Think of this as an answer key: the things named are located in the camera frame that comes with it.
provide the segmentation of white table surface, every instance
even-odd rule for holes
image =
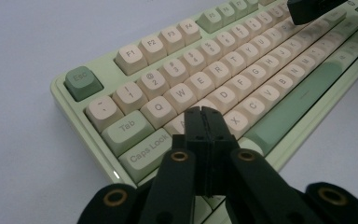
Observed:
[[[75,223],[108,184],[49,91],[58,74],[221,1],[0,1],[0,223]],[[358,197],[358,80],[281,175]]]

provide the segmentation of keyboard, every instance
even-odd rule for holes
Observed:
[[[112,183],[158,171],[192,106],[219,110],[278,171],[358,78],[358,1],[294,25],[285,1],[231,0],[64,72],[50,89]],[[195,223],[229,223],[196,197]]]

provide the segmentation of green space bar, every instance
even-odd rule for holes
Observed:
[[[337,63],[322,63],[243,137],[256,143],[267,155],[342,73]]]

